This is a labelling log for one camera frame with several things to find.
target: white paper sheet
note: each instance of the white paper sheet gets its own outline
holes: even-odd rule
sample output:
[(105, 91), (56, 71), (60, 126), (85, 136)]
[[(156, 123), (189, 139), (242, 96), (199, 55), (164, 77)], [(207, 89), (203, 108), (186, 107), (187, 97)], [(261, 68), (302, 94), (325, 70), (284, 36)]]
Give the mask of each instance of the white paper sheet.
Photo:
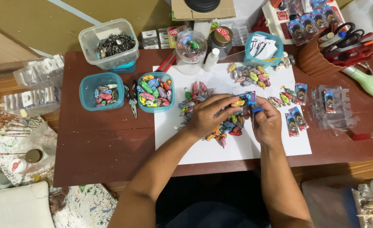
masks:
[[(169, 111), (154, 114), (155, 139), (156, 149), (158, 149), (165, 141), (171, 138), (177, 131), (174, 125), (181, 126), (183, 117), (180, 117), (181, 109), (178, 104), (185, 100), (184, 87), (191, 89), (192, 83), (195, 81), (203, 81), (208, 88), (216, 87), (216, 93), (233, 93), (239, 94), (246, 91), (255, 91), (257, 96), (279, 97), (280, 87), (285, 85), (287, 88), (295, 88), (295, 78), (293, 77), (292, 67), (290, 69), (282, 69), (273, 71), (271, 67), (265, 69), (270, 74), (271, 86), (265, 90), (255, 85), (241, 87), (239, 83), (234, 83), (234, 80), (227, 73), (229, 63), (217, 64), (214, 70), (210, 73), (201, 70), (196, 75), (184, 75), (180, 73), (176, 66), (170, 67), (168, 74), (173, 77), (175, 104)], [(300, 132), (299, 137), (289, 137), (288, 128), (286, 125), (284, 113), (289, 113), (288, 109), (297, 106), (282, 106), (278, 110), (281, 112), (282, 119), (282, 142), (287, 156), (311, 154), (311, 147), (306, 130)], [(223, 149), (218, 142), (213, 139), (210, 141), (199, 141), (193, 145), (180, 161), (182, 164), (194, 164), (205, 162), (222, 162), (243, 159), (260, 158), (260, 144), (254, 137), (251, 128), (251, 121), (245, 122), (245, 128), (242, 130), (241, 136), (228, 135), (226, 139), (227, 145)]]

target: wooden table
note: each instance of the wooden table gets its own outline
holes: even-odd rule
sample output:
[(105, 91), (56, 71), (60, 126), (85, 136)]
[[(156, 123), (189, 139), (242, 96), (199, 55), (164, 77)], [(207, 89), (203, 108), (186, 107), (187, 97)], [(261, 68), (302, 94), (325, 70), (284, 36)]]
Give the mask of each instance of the wooden table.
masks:
[[(240, 51), (237, 47), (232, 52)], [(297, 57), (297, 49), (285, 45), (285, 50)], [(173, 49), (140, 50), (134, 73), (121, 74), (128, 85), (142, 74), (152, 71)], [(72, 186), (130, 180), (139, 167), (154, 152), (154, 115), (137, 108), (138, 118), (133, 117), (130, 105), (110, 111), (86, 111), (80, 103), (78, 88), (81, 80), (91, 74), (105, 72), (90, 65), (82, 52), (67, 52), (61, 111), (57, 141), (54, 186)], [(308, 85), (341, 85), (349, 88), (353, 116), (358, 116), (354, 133), (373, 132), (373, 97), (359, 84), (342, 73), (313, 78), (293, 67), (295, 80)], [(373, 159), (373, 140), (354, 142), (349, 134), (332, 137), (317, 130), (311, 121), (309, 106), (302, 106), (312, 149), (311, 155), (288, 157), (291, 166), (309, 166), (327, 163), (352, 162)], [(234, 172), (258, 168), (259, 159), (222, 161), (179, 165), (174, 176)]]

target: person's right hand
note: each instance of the person's right hand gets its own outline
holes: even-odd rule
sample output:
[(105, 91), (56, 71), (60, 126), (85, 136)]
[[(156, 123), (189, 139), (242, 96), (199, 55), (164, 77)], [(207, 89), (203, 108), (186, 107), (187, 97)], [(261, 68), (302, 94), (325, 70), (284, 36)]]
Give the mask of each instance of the person's right hand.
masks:
[(257, 105), (263, 108), (255, 115), (253, 131), (257, 134), (259, 143), (267, 146), (282, 145), (281, 130), (282, 120), (281, 113), (266, 99), (257, 96)]

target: pliers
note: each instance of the pliers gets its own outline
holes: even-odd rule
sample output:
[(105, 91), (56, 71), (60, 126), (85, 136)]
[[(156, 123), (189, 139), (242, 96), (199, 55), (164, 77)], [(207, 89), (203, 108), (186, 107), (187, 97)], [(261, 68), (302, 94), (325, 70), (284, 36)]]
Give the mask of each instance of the pliers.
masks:
[(123, 86), (124, 86), (124, 96), (129, 101), (129, 104), (130, 104), (130, 106), (132, 108), (133, 116), (135, 118), (137, 118), (137, 111), (136, 111), (136, 104), (137, 104), (137, 99), (136, 99), (136, 97), (137, 97), (137, 94), (136, 94), (137, 81), (133, 80), (133, 86), (132, 86), (133, 98), (129, 94), (129, 87), (125, 83), (123, 83)]

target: black lid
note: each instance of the black lid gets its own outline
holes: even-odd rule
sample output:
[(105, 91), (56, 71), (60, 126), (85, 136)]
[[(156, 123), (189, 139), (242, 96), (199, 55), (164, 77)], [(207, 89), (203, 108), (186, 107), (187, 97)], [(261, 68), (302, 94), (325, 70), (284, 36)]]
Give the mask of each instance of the black lid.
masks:
[(207, 13), (216, 9), (220, 0), (184, 0), (186, 5), (199, 13)]

